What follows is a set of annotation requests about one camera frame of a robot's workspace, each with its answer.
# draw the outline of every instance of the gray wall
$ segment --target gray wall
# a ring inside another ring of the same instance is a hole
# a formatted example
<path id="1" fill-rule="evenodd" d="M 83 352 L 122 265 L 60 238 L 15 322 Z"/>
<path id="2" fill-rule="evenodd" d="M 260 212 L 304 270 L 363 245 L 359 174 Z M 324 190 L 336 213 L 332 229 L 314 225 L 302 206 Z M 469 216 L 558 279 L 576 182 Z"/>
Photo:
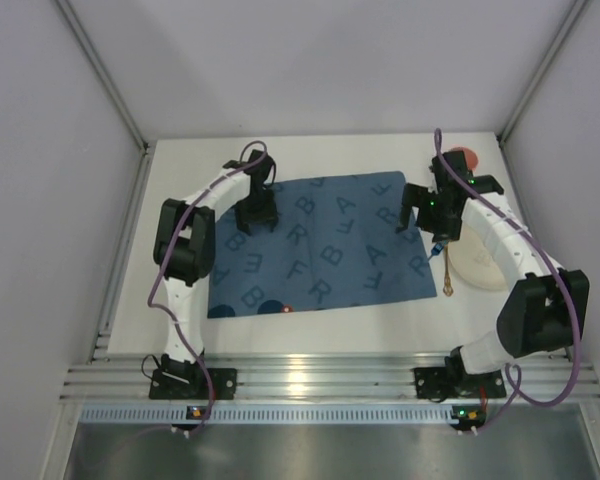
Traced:
<path id="1" fill-rule="evenodd" d="M 572 0 L 73 0 L 151 138 L 498 130 Z"/>
<path id="2" fill-rule="evenodd" d="M 0 0 L 0 480 L 36 478 L 139 156 L 49 0 Z"/>
<path id="3" fill-rule="evenodd" d="M 535 232 L 591 280 L 585 347 L 600 377 L 600 0 L 592 2 L 508 148 Z"/>

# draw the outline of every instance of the gray floor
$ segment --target gray floor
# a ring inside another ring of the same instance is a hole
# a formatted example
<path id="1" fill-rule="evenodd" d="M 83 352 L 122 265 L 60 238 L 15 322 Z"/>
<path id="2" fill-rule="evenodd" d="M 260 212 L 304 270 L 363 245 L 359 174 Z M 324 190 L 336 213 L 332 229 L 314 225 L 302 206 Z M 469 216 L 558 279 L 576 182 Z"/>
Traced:
<path id="1" fill-rule="evenodd" d="M 218 425 L 117 450 L 143 428 L 81 425 L 65 480 L 600 478 L 575 407 L 512 408 L 477 438 L 446 426 Z"/>

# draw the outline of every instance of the round plate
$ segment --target round plate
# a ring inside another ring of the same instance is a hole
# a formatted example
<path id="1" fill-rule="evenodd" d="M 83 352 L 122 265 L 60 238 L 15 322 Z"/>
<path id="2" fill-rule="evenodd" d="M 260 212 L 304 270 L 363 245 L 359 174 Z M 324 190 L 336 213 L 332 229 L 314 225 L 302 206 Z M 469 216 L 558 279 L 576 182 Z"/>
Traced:
<path id="1" fill-rule="evenodd" d="M 471 285 L 485 290 L 505 290 L 507 282 L 478 234 L 462 225 L 460 240 L 449 243 L 453 269 Z"/>

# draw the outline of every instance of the blue cloth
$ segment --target blue cloth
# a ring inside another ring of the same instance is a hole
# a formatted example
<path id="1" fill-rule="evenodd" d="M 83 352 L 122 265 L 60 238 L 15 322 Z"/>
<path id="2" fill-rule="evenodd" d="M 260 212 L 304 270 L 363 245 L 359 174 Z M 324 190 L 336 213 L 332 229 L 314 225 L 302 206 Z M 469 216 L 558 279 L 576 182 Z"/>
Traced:
<path id="1" fill-rule="evenodd" d="M 216 224 L 209 318 L 436 296 L 413 219 L 395 233 L 404 184 L 401 172 L 277 183 L 278 226 L 252 226 L 252 236 L 226 212 Z"/>

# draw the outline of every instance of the blue mat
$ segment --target blue mat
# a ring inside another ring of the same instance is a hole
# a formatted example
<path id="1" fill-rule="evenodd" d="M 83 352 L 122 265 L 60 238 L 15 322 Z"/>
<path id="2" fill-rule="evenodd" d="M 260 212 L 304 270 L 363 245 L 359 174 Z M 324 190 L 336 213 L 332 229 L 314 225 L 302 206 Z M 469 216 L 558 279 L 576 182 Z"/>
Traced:
<path id="1" fill-rule="evenodd" d="M 273 186 L 280 222 L 216 224 L 209 318 L 324 310 L 435 297 L 420 232 L 395 233 L 401 172 L 310 178 Z"/>

